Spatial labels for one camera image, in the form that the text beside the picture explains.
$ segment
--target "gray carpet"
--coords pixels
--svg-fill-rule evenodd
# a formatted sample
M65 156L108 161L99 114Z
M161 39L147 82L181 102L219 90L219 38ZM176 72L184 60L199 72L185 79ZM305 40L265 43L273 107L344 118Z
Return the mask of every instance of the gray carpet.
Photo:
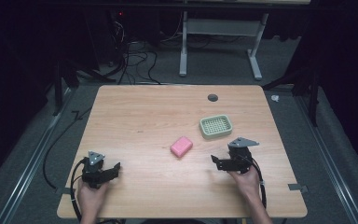
M143 44L137 44L133 45L131 49L156 52L158 59L150 75L161 83L264 85L283 75L298 42L297 40L286 42L280 42L278 39L263 40L257 53L263 80L255 81L251 74L250 64L244 54L247 47L251 47L252 40L242 38L231 42L228 37L217 36L216 38L219 38L219 41L213 41L201 49L199 46L202 46L203 42L190 43L194 48L190 49L188 53L187 77L178 76L180 49L175 45L176 42L170 42L170 46L161 45L159 48L148 46L144 48ZM148 53L146 62L136 66L137 60L144 56L135 56L135 54L130 56L131 63L129 63L127 74L122 78L122 84L152 82L145 77L147 77L148 69L153 65L153 54ZM102 83L98 81L81 79L81 85L77 90L73 90L73 97L62 112L47 147L50 147L53 141L72 123L75 118L75 113L72 111L81 113L92 106L100 85ZM308 118L304 116L298 105L298 101L307 101L307 97L301 99L293 97L290 88L291 86L282 86L266 91L271 112L297 181L308 188L308 192L303 194L309 211L307 216L288 219L286 223L352 223L339 194L337 194L328 169L324 166L318 143L313 136L315 130L310 128ZM280 95L278 103L271 101L272 94ZM29 123L27 130L0 170L0 214L26 168L28 160L32 158L44 131L53 120L52 91L48 98L50 101ZM325 145L358 206L358 157L329 107L323 91L320 93L319 102L317 131L321 133ZM60 188L64 186L69 175L87 118L88 114L61 136L48 155L48 178ZM64 220L57 217L56 212L61 195L56 194L45 182L41 163L37 164L36 168L30 185L23 197L20 197L21 201L18 207L13 208L13 216L9 217L8 222L76 223L74 219ZM128 220L128 223L138 223L139 221ZM282 219L276 218L274 223L282 223Z

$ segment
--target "dark curtain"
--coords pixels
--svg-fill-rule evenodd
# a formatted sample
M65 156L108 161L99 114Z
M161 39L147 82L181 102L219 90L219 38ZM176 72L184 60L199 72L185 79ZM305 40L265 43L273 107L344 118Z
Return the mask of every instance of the dark curtain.
M0 1L0 166L47 102L52 80L52 54L34 13L27 2Z

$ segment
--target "black cable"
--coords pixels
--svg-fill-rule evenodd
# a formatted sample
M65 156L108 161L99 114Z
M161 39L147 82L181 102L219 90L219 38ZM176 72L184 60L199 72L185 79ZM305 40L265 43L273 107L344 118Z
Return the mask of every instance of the black cable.
M76 203L76 197L75 197L75 191L74 191L74 183L75 183L76 170L77 170L77 168L79 167L80 164L85 163L85 160L86 160L86 158L81 160L81 161L79 161L77 163L77 165L75 166L74 171L72 172L71 187L70 187L72 206L74 207L74 210L75 210L75 213L76 213L76 216L77 216L77 220L79 222L81 221L81 214L80 214L80 210L79 210L79 208L77 206L77 203Z
M48 151L45 154L45 158L43 159L43 177L46 180L46 183L48 183L48 185L54 189L54 191L56 191L58 188L52 184L49 180L48 180L48 176L46 174L46 162L48 159L48 154L50 153L50 151L53 149L53 147L55 146L55 144L57 144L58 140L60 140L60 138L78 121L83 119L83 116L88 113L89 111L91 111L92 107L90 107L89 109L87 109L85 112L83 112L79 117L77 117L77 119L75 119L74 121L72 121L72 123L70 123L65 130L54 140L54 142L51 144L51 146L48 148Z
M153 61L153 65L149 68L149 70L147 71L147 75L149 76L150 80L156 82L157 84L161 85L161 83L155 79L153 79L150 75L150 72L152 71L152 69L154 68L154 66L156 65L156 61L157 61L157 53L150 51L151 53L153 53L155 55L155 60Z

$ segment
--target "power cord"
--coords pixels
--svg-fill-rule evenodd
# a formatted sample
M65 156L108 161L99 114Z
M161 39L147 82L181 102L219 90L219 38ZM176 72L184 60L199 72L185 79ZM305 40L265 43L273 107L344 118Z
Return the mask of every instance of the power cord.
M45 154L45 158L43 159L43 177L46 180L46 183L52 188L54 189L55 192L57 192L58 188L51 183L51 181L48 179L47 176L47 172L46 172L46 163L48 160L48 154L50 153L50 151L54 148L54 146L57 144L57 142L61 139L61 137L78 121L78 120L82 120L83 116L85 116L87 113L89 113L92 109L92 106L90 108L88 108L86 111L84 111L80 116L78 116L77 118L74 119L74 121L72 121L72 123L70 123L65 130L54 140L54 142L51 144L51 146L48 148L48 151Z

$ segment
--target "hand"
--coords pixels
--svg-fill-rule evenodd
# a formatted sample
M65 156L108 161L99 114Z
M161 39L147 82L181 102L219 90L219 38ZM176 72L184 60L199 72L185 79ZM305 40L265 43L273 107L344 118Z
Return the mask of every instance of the hand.
M257 170L253 166L251 166L249 171L245 174L238 174L237 172L232 171L228 173L234 178L246 201L254 200L255 197L260 198L260 180L258 178Z
M243 198L248 203L254 223L272 224L272 220L260 199L260 179L257 170L251 166L245 174L228 173L234 178Z
M82 218L80 223L96 223L97 216L103 207L104 196L109 183L103 183L99 189L90 188L88 183L78 180L77 200Z

